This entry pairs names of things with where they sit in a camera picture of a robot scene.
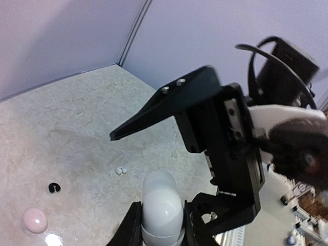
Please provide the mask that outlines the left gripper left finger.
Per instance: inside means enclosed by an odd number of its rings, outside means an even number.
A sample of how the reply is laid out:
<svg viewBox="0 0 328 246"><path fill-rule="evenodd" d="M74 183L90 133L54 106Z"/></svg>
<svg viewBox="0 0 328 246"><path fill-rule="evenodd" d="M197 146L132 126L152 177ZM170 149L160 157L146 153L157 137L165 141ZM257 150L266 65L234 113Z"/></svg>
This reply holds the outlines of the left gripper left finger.
<svg viewBox="0 0 328 246"><path fill-rule="evenodd" d="M133 202L113 238L106 246L140 246L141 235L141 202Z"/></svg>

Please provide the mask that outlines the white earbud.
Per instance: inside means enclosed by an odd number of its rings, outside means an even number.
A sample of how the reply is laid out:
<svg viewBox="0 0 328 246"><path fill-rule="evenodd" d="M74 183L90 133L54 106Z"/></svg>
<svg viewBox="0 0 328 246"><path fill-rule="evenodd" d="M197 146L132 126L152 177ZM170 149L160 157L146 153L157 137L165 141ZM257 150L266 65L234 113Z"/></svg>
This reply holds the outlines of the white earbud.
<svg viewBox="0 0 328 246"><path fill-rule="evenodd" d="M127 173L127 169L126 168L122 168L122 167L117 167L116 170L115 170L115 173L117 175L124 175Z"/></svg>

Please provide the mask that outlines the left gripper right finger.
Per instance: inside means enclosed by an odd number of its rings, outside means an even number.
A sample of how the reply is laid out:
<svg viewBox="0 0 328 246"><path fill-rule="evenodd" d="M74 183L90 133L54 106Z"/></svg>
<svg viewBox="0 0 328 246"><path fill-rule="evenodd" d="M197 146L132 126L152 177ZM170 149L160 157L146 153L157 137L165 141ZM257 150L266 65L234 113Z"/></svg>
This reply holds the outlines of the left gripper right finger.
<svg viewBox="0 0 328 246"><path fill-rule="evenodd" d="M196 205L191 202L184 202L184 244L188 246L216 246L213 236L206 229L201 213L196 209Z"/></svg>

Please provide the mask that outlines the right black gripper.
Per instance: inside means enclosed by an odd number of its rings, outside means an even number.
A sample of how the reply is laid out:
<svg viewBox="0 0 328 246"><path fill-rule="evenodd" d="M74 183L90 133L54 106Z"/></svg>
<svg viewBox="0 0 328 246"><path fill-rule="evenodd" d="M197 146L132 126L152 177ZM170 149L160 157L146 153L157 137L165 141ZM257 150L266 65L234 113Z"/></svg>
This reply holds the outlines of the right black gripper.
<svg viewBox="0 0 328 246"><path fill-rule="evenodd" d="M130 119L110 133L119 140L176 115L186 149L204 153L217 194L191 201L211 236L251 223L261 209L264 184L253 122L241 86L221 85L215 69L200 67L158 89Z"/></svg>

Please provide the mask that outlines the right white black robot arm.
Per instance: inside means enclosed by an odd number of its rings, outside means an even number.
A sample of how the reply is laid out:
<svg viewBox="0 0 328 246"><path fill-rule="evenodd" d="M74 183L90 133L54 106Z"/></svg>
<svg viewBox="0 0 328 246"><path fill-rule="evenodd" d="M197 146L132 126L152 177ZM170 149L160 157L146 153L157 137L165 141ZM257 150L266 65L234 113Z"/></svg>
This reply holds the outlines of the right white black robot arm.
<svg viewBox="0 0 328 246"><path fill-rule="evenodd" d="M115 141L174 117L186 149L205 154L218 193L185 203L187 245L215 245L215 235L254 220L264 161L287 178L327 188L327 119L309 88L318 66L277 36L236 48L267 60L255 74L250 59L248 95L238 83L223 86L215 69L203 66L158 89L110 133Z"/></svg>

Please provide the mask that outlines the white earbud charging case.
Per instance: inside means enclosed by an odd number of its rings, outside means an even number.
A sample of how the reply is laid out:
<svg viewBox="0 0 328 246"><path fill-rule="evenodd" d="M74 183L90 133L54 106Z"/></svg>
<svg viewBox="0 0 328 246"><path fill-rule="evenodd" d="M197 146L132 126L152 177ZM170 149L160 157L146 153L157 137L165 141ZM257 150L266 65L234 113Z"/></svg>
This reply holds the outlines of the white earbud charging case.
<svg viewBox="0 0 328 246"><path fill-rule="evenodd" d="M184 210L173 176L149 173L142 187L141 233L146 245L181 245Z"/></svg>

